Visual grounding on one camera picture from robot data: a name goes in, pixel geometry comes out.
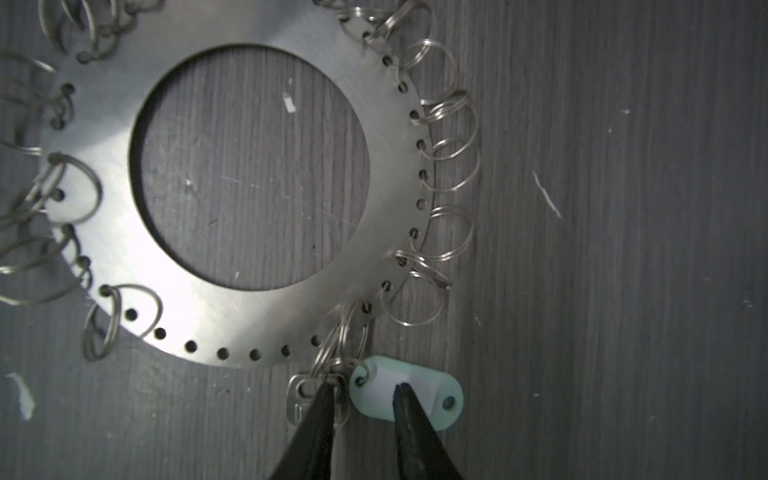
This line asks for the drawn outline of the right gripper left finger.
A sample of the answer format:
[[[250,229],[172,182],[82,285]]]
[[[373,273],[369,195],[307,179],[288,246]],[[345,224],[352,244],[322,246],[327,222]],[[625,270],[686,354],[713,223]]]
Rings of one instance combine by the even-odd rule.
[[[322,384],[270,480],[329,480],[334,442],[334,389]]]

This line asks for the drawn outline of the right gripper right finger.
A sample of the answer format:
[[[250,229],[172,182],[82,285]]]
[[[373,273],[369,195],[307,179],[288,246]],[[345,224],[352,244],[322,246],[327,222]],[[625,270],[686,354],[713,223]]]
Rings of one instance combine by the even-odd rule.
[[[393,413],[400,479],[463,479],[408,383],[395,387]]]

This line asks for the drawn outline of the pale green key tag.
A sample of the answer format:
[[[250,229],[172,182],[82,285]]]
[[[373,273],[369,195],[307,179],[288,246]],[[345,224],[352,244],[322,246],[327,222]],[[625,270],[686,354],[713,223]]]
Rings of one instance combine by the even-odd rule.
[[[464,406],[463,389],[452,375],[414,363],[373,355],[351,374],[352,404],[364,416],[393,422],[395,387],[409,384],[435,431],[451,427]]]

